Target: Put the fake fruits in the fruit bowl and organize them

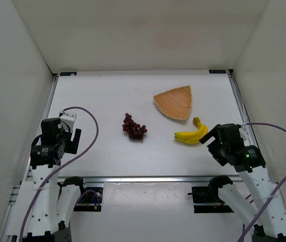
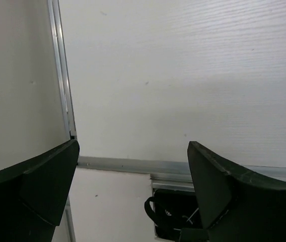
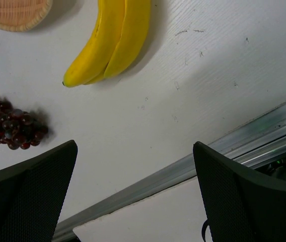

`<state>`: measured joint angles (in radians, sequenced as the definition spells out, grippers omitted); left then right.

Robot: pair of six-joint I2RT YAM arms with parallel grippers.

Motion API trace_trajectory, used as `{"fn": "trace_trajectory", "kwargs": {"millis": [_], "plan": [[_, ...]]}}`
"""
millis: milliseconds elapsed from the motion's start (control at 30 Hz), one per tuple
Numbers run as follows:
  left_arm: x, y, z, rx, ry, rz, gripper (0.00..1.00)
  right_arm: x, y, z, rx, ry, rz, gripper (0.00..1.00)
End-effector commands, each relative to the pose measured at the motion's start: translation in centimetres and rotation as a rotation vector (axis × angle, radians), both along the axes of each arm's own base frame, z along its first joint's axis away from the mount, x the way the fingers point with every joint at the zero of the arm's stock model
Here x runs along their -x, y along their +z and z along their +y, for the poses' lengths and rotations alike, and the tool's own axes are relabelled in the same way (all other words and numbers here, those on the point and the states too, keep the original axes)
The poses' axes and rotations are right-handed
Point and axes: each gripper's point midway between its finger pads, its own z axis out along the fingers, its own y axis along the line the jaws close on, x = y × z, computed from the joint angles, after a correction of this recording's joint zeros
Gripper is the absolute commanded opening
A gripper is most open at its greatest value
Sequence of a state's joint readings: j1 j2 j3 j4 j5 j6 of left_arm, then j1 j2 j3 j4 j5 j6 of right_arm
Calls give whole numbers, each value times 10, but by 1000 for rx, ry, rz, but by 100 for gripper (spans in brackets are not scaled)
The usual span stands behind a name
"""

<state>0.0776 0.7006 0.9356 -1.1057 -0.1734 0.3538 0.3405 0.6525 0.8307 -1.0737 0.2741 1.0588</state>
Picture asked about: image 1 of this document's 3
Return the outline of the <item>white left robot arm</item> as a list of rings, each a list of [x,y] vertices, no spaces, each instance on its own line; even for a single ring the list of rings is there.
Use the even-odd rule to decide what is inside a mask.
[[[31,145],[30,166],[33,194],[22,241],[71,241],[69,221],[75,204],[85,191],[83,178],[58,181],[64,154],[76,154],[81,136],[74,129],[76,115],[44,119],[42,133]]]

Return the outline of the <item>yellow fake banana bunch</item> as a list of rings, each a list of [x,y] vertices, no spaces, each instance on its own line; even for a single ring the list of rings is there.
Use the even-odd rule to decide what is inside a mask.
[[[201,123],[200,118],[194,117],[193,124],[197,127],[194,132],[176,132],[174,138],[180,143],[187,145],[198,144],[200,139],[208,133],[208,127]]]

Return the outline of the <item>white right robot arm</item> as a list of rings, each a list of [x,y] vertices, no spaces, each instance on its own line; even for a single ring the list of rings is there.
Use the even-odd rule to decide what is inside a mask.
[[[242,220],[245,228],[239,241],[243,241],[249,231],[253,231],[252,241],[286,241],[286,207],[280,192],[286,175],[280,182],[272,182],[260,150],[254,145],[245,146],[241,127],[216,125],[200,142],[204,144],[214,138],[207,146],[210,154],[220,165],[234,167],[253,201],[247,201],[226,175],[209,181],[209,196],[227,204]]]

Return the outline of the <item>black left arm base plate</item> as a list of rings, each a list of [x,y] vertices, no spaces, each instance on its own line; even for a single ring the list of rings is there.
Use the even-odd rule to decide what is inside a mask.
[[[75,212],[101,212],[103,203],[103,184],[89,184],[77,201]]]

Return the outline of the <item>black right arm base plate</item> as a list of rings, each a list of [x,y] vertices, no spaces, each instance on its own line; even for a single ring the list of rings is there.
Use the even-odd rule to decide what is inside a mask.
[[[233,213],[222,200],[216,200],[210,195],[208,187],[192,187],[187,195],[193,200],[194,214]]]

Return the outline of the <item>dark red fake grapes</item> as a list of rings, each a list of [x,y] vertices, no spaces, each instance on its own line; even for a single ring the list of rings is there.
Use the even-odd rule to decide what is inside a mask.
[[[132,119],[132,115],[125,113],[123,120],[122,130],[128,135],[131,140],[141,141],[144,139],[144,135],[148,132],[145,125],[140,125]]]

